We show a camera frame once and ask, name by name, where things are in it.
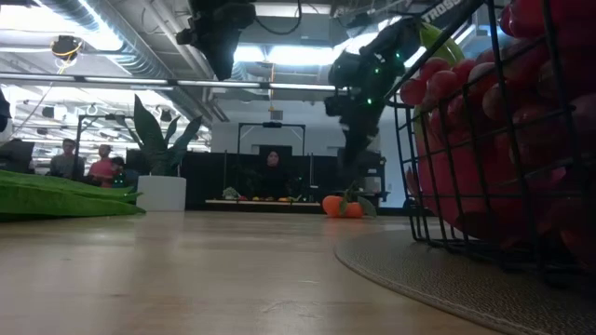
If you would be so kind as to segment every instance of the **ceiling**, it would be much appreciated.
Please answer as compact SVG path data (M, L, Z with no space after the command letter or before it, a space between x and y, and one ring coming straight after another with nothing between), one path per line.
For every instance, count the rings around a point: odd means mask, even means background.
M52 3L45 0L35 1L43 4ZM186 0L72 0L70 3L73 1L85 4L85 8L97 13L93 19L102 24L96 31L90 31L81 25L81 21L72 20L72 17L61 17L56 14L58 11L52 13L47 7L2 6L0 72L56 74L63 71L64 74L131 76L131 70L125 62L128 53L123 53L123 48L129 45L127 52L133 50L142 53L144 60L154 61L155 66L161 69L160 73L167 77L213 78L212 71L200 52L172 43L172 35L177 33L179 28L187 27L186 21L190 13ZM425 8L428 2L433 1L416 0L409 10L419 11ZM387 3L390 2L317 0L303 5L301 25L294 33L285 36L270 34L261 26L253 24L241 35L237 51L239 61L235 64L233 79L328 85L327 76L333 54L337 55L337 50L341 51L345 47L357 50L371 39L348 40L345 24L355 13L371 7L383 8ZM292 15L292 12L296 12L293 3L269 0L258 1L256 6L261 21L271 29L288 30L296 22ZM402 5L398 5L397 8L407 9ZM375 15L378 17L377 21L392 18L385 11L379 11ZM469 57L474 57L490 46L487 33L481 29L487 22L486 15L480 10L468 23L476 27L461 41L461 46ZM58 60L49 52L50 43L61 34L75 35L85 41L80 54L69 67L65 67L62 60ZM243 61L263 60L261 57L268 61L273 60L275 64L272 66L261 61ZM336 122L324 113L321 102L329 95L325 92L191 87L185 88L182 92L177 91L174 95L169 92L148 91L142 87L116 90L102 86L53 87L48 92L48 86L32 86L25 82L17 84L3 87L3 90L10 92L10 98L17 102L13 111L16 115L15 125L20 125L34 110L30 120L24 124L17 136L45 140L47 143L39 145L41 150L37 155L40 159L46 159L58 152L59 144L54 142L57 139L75 137L76 132L71 127L76 126L77 114L86 113L91 105L99 107L98 114L115 111L129 113L134 94L141 97L146 107L155 112L156 117L159 117L160 111L164 109L171 110L174 115L182 115L184 122L187 122L188 118L203 114L207 127L213 122L266 121L270 116L267 110L271 106L276 110L282 110L283 121L288 123L320 125ZM64 115L48 119L41 115L43 106L35 109L36 103L42 100L46 93L43 105L57 106ZM40 135L38 129L43 126L47 127L42 131L45 135ZM92 153L97 144L104 141L122 141L118 144L119 154L127 147L135 146L125 129L115 127L109 122L97 121L84 132L83 151L89 160L95 158ZM100 128L110 128L116 136L106 138L105 134L100 133ZM192 143L191 148L208 150L209 147L210 132L205 128L199 139Z

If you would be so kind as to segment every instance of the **green fabric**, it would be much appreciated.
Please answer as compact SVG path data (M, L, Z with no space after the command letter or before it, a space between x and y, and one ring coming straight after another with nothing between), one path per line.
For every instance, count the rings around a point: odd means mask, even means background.
M144 213L139 194L48 176L0 171L0 221L28 216L91 217Z

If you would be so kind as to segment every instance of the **person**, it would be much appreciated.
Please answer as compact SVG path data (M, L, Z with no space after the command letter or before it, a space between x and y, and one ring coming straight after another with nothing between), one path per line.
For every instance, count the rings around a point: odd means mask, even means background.
M261 175L261 190L259 196L263 198L280 199L290 194L288 190L289 177L279 164L279 154L271 151L267 156L266 165L259 171Z
M136 192L137 182L139 181L139 172L125 168L124 158L112 158L112 171L114 172L113 188L123 188L132 186L132 192Z
M58 154L52 157L49 162L49 175L55 177L63 177L67 179L73 178L73 167L75 166L75 150L76 142L71 139L64 139L62 141L63 154ZM76 164L76 180L82 180L85 174L85 160L78 157Z
M112 147L107 144L100 145L98 154L100 160L93 163L89 169L89 176L95 181L102 183L102 187L111 188L112 180L114 179L114 172L112 171L112 160L110 159L110 153Z

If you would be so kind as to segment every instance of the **white planter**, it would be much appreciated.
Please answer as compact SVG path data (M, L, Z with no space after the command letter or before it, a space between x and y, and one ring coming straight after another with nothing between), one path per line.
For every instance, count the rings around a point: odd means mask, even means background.
M137 206L146 211L184 211L186 179L180 177L140 176Z

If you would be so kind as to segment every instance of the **plant leaf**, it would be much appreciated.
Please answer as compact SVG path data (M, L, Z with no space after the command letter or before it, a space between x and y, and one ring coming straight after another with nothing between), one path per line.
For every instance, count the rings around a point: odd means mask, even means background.
M201 128L201 121L202 116L193 119L188 124L188 126L186 126L186 129L184 130L182 136L179 137L174 142L174 145L172 145L172 147L168 149L170 159L169 164L172 167L178 166L180 162L183 161L184 155L186 154L186 147L188 146L188 143L198 133L198 130Z
M347 200L345 198L339 203L339 216L345 216L345 212L347 211Z
M134 96L134 126L143 143L142 151L156 173L167 165L168 145L161 134L161 127L154 116L147 111L137 95Z
M376 218L376 208L374 208L373 203L362 196L359 196L357 199L358 203L362 207L362 210L364 211L364 215Z
M164 139L164 141L166 142L166 145L168 145L169 139L171 138L171 136L176 133L176 128L178 128L178 119L179 118L180 117L178 116L175 119L171 120L171 122L169 123L168 131L166 131L166 138Z
M137 134L130 129L129 125L127 124L127 120L124 118L124 115L115 115L115 121L118 125L125 127L129 131L131 138L136 141L137 144L139 144L139 148L142 150L142 142L139 139L139 136L137 136Z

